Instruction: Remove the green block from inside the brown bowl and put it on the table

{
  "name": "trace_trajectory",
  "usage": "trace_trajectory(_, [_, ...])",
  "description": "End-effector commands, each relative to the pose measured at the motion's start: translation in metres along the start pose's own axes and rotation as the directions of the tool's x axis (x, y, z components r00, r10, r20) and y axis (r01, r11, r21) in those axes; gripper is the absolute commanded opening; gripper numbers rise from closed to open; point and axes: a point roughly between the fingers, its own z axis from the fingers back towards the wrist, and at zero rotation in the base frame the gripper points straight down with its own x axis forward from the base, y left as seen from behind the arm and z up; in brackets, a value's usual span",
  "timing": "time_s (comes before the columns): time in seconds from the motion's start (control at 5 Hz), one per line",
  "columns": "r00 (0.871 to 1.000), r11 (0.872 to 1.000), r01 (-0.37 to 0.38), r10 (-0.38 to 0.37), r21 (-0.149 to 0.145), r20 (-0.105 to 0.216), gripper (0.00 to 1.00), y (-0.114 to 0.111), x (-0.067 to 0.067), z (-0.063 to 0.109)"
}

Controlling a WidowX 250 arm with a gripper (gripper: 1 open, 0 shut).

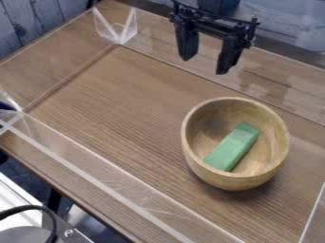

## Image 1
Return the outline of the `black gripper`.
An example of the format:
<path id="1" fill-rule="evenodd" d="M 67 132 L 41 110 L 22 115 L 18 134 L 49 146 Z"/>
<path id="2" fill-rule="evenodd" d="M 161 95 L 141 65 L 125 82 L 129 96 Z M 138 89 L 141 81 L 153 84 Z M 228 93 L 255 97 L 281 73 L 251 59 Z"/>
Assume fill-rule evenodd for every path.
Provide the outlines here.
<path id="1" fill-rule="evenodd" d="M 239 63 L 243 50 L 255 44 L 261 24 L 255 15 L 239 13 L 241 0 L 172 0 L 170 22 L 176 26 L 181 58 L 188 61 L 198 52 L 200 32 L 224 39 L 217 60 L 217 75 L 225 75 Z"/>

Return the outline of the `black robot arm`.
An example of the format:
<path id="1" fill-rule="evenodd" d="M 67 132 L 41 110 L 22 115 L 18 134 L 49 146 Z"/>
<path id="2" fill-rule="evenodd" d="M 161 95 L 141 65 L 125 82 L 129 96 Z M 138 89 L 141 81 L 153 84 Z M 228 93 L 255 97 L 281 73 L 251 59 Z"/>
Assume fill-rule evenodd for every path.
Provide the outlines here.
<path id="1" fill-rule="evenodd" d="M 197 0 L 197 6 L 172 0 L 170 22 L 176 28 L 178 53 L 189 61 L 198 53 L 200 33 L 223 40 L 216 74 L 225 75 L 239 64 L 243 51 L 255 45 L 260 18 L 236 17 L 240 0 Z"/>

